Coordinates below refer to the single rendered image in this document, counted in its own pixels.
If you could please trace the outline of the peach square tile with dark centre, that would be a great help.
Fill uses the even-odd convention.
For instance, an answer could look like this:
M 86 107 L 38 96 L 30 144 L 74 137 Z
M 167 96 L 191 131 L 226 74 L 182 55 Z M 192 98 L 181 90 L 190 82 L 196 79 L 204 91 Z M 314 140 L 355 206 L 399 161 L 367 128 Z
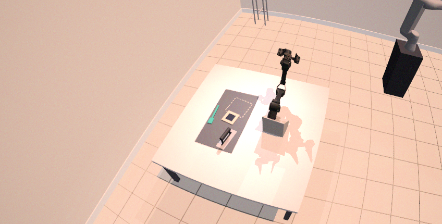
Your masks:
M 238 119 L 240 115 L 233 113 L 231 111 L 228 111 L 226 115 L 222 118 L 223 121 L 233 125 L 235 121 Z

